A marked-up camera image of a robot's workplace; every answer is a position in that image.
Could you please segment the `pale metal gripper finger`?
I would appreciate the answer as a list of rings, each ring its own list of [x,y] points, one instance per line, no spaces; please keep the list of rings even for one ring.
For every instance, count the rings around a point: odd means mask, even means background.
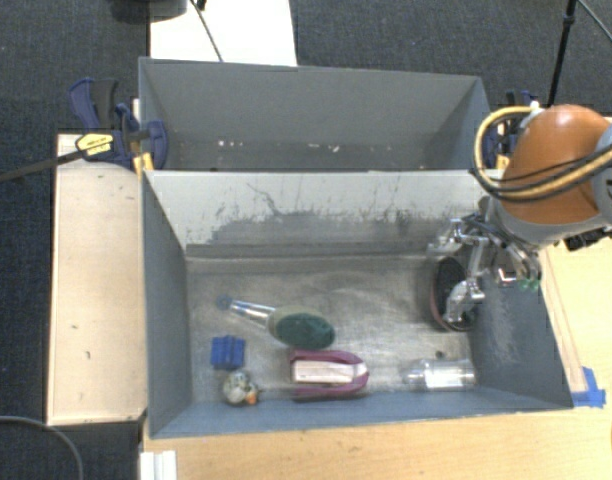
[[[479,304],[485,297],[486,295],[479,287],[477,281],[463,280],[452,288],[449,295],[449,301],[454,304]]]
[[[454,303],[448,301],[442,314],[442,324],[445,327],[473,327],[477,320],[478,304]]]

